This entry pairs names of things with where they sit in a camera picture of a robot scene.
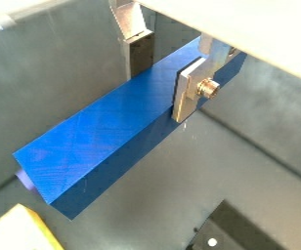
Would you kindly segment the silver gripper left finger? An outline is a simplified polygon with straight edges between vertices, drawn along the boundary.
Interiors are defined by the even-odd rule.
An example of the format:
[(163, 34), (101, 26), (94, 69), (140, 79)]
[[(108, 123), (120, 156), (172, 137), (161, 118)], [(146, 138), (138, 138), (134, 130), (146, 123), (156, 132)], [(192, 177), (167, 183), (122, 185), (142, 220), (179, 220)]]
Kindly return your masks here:
[(133, 0), (108, 0), (130, 79), (152, 65), (153, 32), (146, 29), (141, 7)]

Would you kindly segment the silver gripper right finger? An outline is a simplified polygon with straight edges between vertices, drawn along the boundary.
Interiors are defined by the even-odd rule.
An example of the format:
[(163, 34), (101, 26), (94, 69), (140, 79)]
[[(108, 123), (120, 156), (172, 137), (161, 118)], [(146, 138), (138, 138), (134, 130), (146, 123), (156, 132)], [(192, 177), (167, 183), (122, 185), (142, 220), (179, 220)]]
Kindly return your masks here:
[(197, 108), (200, 98), (212, 99), (219, 91), (215, 72), (237, 55), (237, 50), (205, 33), (200, 36), (199, 51), (203, 56), (191, 61), (177, 72), (172, 119), (181, 123)]

